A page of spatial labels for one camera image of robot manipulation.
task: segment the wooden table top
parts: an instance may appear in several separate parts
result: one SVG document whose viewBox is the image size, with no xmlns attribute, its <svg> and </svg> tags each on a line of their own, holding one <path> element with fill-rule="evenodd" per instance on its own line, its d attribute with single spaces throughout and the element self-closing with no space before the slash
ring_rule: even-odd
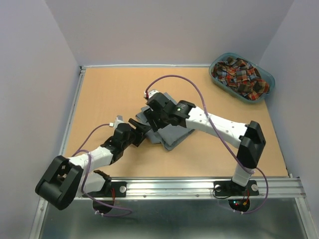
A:
<svg viewBox="0 0 319 239">
<path fill-rule="evenodd" d="M 70 157 L 96 126 L 135 119 L 145 106 L 143 92 L 156 78 L 176 74 L 192 80 L 201 90 L 211 114 L 228 120 L 258 122 L 267 144 L 258 166 L 266 176 L 287 176 L 283 156 L 265 102 L 245 104 L 212 83 L 208 68 L 88 68 L 79 95 L 65 156 Z M 177 102 L 186 100 L 201 105 L 193 86 L 178 78 L 166 78 L 151 89 L 168 92 Z M 98 129 L 84 145 L 93 150 L 113 135 L 114 129 Z M 147 139 L 139 146 L 129 146 L 118 162 L 102 170 L 112 177 L 201 177 L 232 176 L 236 161 L 220 139 L 195 131 L 172 151 Z"/>
</svg>

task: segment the plaid shirt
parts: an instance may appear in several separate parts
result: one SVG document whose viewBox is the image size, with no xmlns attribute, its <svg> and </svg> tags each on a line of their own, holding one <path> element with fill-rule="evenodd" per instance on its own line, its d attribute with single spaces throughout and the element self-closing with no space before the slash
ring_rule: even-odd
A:
<svg viewBox="0 0 319 239">
<path fill-rule="evenodd" d="M 228 57 L 226 61 L 217 62 L 212 75 L 236 93 L 252 101 L 269 92 L 269 84 L 261 79 L 258 70 L 241 58 Z"/>
</svg>

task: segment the gray wall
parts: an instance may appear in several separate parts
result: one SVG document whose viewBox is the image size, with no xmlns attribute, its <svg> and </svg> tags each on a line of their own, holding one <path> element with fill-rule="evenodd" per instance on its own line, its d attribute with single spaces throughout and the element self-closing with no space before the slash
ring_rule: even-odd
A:
<svg viewBox="0 0 319 239">
<path fill-rule="evenodd" d="M 46 0 L 80 65 L 259 62 L 293 0 Z"/>
<path fill-rule="evenodd" d="M 0 32 L 0 238 L 25 239 L 79 72 L 44 1 L 2 0 Z"/>
<path fill-rule="evenodd" d="M 319 228 L 319 1 L 296 0 L 260 66 L 276 78 L 268 108 L 288 169 L 300 176 Z"/>
</svg>

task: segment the gray towel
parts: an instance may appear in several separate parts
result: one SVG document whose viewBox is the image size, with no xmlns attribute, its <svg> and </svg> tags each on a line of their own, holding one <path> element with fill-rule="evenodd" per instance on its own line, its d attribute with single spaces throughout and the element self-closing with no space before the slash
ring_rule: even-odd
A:
<svg viewBox="0 0 319 239">
<path fill-rule="evenodd" d="M 168 93 L 164 93 L 164 95 L 175 104 L 177 104 L 176 101 Z M 141 108 L 142 112 L 136 115 L 138 121 L 147 125 L 149 125 L 149 123 L 147 122 L 147 119 L 143 112 L 148 108 L 149 106 Z M 161 143 L 166 150 L 171 151 L 193 132 L 193 129 L 186 129 L 179 125 L 168 125 L 165 128 L 160 128 L 157 132 L 153 132 L 153 130 L 151 129 L 146 134 L 146 137 L 151 141 L 151 143 Z"/>
</svg>

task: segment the teal basket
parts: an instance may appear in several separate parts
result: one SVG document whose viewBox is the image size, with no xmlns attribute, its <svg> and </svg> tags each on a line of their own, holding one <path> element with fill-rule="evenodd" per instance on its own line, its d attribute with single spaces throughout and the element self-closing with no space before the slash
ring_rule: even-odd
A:
<svg viewBox="0 0 319 239">
<path fill-rule="evenodd" d="M 226 60 L 228 57 L 234 57 L 234 58 L 241 58 L 241 59 L 244 59 L 246 61 L 248 61 L 247 59 L 237 55 L 237 54 L 234 54 L 234 53 L 225 53 L 223 55 L 221 55 L 220 57 L 218 57 L 209 67 L 209 75 L 211 76 L 213 82 L 219 86 L 220 88 L 222 88 L 224 91 L 228 92 L 229 94 L 231 94 L 232 96 L 234 97 L 237 97 L 238 99 L 240 99 L 241 101 L 245 102 L 245 103 L 258 103 L 260 101 L 262 101 L 267 95 L 270 94 L 270 92 L 273 90 L 273 88 L 275 87 L 275 79 L 274 77 L 269 74 L 267 71 L 263 70 L 262 68 L 260 68 L 259 66 L 255 65 L 254 63 L 250 62 L 255 68 L 257 68 L 257 70 L 259 71 L 260 73 L 260 76 L 263 80 L 265 80 L 268 84 L 269 84 L 269 92 L 268 93 L 265 93 L 263 95 L 261 95 L 257 100 L 255 101 L 252 101 L 252 100 L 249 100 L 245 97 L 243 97 L 242 95 L 239 95 L 238 93 L 234 92 L 231 88 L 227 87 L 226 85 L 224 85 L 223 83 L 221 83 L 218 79 L 215 79 L 211 73 L 212 69 L 214 68 L 214 66 L 216 65 L 216 63 L 218 61 L 223 61 L 223 60 Z"/>
</svg>

